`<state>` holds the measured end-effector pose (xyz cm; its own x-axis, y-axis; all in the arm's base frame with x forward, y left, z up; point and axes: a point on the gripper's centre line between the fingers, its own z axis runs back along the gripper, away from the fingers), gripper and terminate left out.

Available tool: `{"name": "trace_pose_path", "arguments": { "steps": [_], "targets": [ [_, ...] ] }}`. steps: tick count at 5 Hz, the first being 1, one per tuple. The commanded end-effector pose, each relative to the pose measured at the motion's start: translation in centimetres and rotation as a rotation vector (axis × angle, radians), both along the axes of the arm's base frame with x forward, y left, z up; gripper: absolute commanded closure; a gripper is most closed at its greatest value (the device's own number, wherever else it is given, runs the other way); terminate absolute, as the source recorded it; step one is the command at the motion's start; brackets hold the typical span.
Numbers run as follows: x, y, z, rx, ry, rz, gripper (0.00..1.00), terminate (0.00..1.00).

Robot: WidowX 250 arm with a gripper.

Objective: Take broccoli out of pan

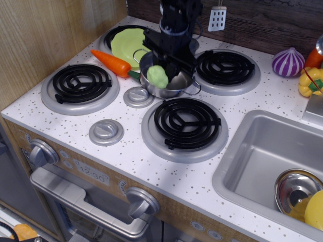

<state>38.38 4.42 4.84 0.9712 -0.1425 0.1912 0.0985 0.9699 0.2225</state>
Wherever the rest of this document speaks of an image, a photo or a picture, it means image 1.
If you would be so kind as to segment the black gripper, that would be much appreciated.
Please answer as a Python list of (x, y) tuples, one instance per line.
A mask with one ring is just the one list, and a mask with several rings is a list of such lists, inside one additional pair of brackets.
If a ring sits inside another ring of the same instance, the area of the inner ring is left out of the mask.
[(153, 65), (164, 68), (169, 83), (192, 83), (195, 77), (196, 59), (190, 52), (192, 28), (182, 33), (144, 31), (144, 46), (152, 50)]

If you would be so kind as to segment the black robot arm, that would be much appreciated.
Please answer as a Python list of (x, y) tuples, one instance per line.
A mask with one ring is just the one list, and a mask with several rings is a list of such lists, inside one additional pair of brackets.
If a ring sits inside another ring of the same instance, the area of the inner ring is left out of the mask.
[(190, 50), (197, 18), (202, 13), (201, 1), (161, 1), (163, 10), (160, 31), (144, 31), (143, 45), (153, 52), (153, 64), (162, 66), (171, 81), (180, 72), (193, 77), (196, 68)]

